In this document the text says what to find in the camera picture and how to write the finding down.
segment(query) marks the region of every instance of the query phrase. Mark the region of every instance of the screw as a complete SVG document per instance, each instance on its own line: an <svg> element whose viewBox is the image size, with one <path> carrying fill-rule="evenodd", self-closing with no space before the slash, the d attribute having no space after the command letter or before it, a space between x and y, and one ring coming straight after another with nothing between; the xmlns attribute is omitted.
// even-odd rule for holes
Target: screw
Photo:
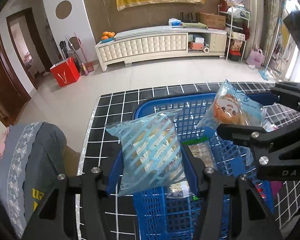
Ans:
<svg viewBox="0 0 300 240"><path fill-rule="evenodd" d="M253 138L258 138L258 137L259 137L259 133L258 133L258 132L253 132L253 133L251 134L251 136L252 136Z"/></svg>
<svg viewBox="0 0 300 240"><path fill-rule="evenodd" d="M214 169L212 167L206 167L205 171L206 171L206 173L209 173L209 174L214 173Z"/></svg>
<svg viewBox="0 0 300 240"><path fill-rule="evenodd" d="M247 180L248 179L248 176L246 174L241 174L239 177L240 177L241 180Z"/></svg>
<svg viewBox="0 0 300 240"><path fill-rule="evenodd" d="M99 168L99 167L93 167L92 169L91 169L91 172L92 173L99 173L101 171L101 169Z"/></svg>
<svg viewBox="0 0 300 240"><path fill-rule="evenodd" d="M259 159L259 163L260 163L261 165L267 165L268 162L269 162L269 158L268 158L267 156L262 156L262 157L260 157L260 159Z"/></svg>
<svg viewBox="0 0 300 240"><path fill-rule="evenodd" d="M58 176L57 176L58 180L64 180L66 178L65 174L63 173L60 173Z"/></svg>

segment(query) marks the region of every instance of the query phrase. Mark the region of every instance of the black and white grid tablecloth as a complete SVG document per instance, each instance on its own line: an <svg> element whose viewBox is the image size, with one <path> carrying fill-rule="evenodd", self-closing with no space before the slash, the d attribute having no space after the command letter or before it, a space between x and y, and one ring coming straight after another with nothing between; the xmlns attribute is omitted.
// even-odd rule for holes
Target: black and white grid tablecloth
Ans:
<svg viewBox="0 0 300 240"><path fill-rule="evenodd" d="M131 120L134 109L145 100L153 97L189 92L217 92L221 83L186 84L166 87L146 88L102 95L92 112L84 141L78 175L90 172L93 167L101 167L107 176L121 144L117 137L105 130L105 124ZM247 94L264 91L272 87L269 83L232 83L238 90ZM281 127L300 118L300 113L288 107L274 104L267 108L266 118ZM138 218L133 207L133 196L118 197L116 191L108 199L102 199L105 218L110 236L117 240L139 239ZM79 240L85 240L86 233L80 197L77 196L77 228ZM300 207L300 181L284 182L274 198L274 216L280 228L284 227Z"/></svg>

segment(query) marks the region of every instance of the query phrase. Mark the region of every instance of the gold fringe trim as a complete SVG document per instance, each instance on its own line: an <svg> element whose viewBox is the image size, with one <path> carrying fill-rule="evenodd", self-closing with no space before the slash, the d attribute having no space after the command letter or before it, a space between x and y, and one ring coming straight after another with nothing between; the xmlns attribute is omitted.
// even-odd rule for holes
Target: gold fringe trim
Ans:
<svg viewBox="0 0 300 240"><path fill-rule="evenodd" d="M203 0L149 0L149 1L125 4L125 5L117 7L117 9L118 9L118 11L121 11L121 10L123 10L125 8L129 8L129 7L145 5L145 4L155 4L155 3L200 3L200 4L204 4L204 1Z"/></svg>

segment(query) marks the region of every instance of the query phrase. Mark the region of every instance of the white roll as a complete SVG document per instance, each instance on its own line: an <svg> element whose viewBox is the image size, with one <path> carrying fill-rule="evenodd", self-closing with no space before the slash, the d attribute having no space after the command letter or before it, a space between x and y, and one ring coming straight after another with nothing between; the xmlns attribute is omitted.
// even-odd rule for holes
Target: white roll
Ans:
<svg viewBox="0 0 300 240"><path fill-rule="evenodd" d="M203 52L209 53L209 52L210 52L210 49L209 49L208 47L204 47L204 48L203 48Z"/></svg>

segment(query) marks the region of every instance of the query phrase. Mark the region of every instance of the brown door frame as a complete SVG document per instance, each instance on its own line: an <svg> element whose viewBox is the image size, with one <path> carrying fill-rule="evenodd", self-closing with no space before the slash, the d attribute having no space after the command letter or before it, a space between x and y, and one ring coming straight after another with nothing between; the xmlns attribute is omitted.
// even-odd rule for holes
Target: brown door frame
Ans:
<svg viewBox="0 0 300 240"><path fill-rule="evenodd" d="M3 43L2 43L2 39L1 39L1 34L0 34L0 60L2 62L2 66L5 69L5 72L7 73L9 79L11 80L12 84L14 85L14 87L17 89L17 91L19 92L19 95L24 98L24 100L26 102L28 102L31 97L28 94L28 92L26 91L26 89L23 87L23 85L21 84L19 78L17 77L15 71L12 68L12 65L9 61L9 58L7 56L7 53L4 49ZM11 122L9 120L5 120L1 117L0 115L0 121L5 125L8 126L11 124Z"/></svg>
<svg viewBox="0 0 300 240"><path fill-rule="evenodd" d="M7 17L7 25L8 25L8 30L9 30L9 34L10 34L10 38L11 38L14 50L15 50L17 56L18 56L18 59L19 59L21 65L22 65L23 69L25 70L28 78L30 79L32 85L34 86L35 89L38 89L38 86L37 86L37 83L36 83L35 79L27 71L27 69L25 67L25 64L23 63L23 60L22 60L22 58L21 58L21 56L18 52L17 46L14 42L12 32L11 32L11 28L10 28L10 22L17 19L17 18L19 18L19 17L22 17L22 16L25 16L25 18L26 18L26 23L27 23L27 26L28 26L28 29L29 29L29 33L30 33L32 42L33 42L33 44L34 44L34 46L37 50L39 58L40 58L40 60L43 64L44 68L46 69L46 71L50 71L50 68L52 67L52 63L49 59L49 56L48 56L43 44L42 44L41 37L39 35L37 26L35 24L34 16L33 16L33 13L32 13L32 8L27 8L27 9L24 9L22 11L16 12L16 13L8 16Z"/></svg>

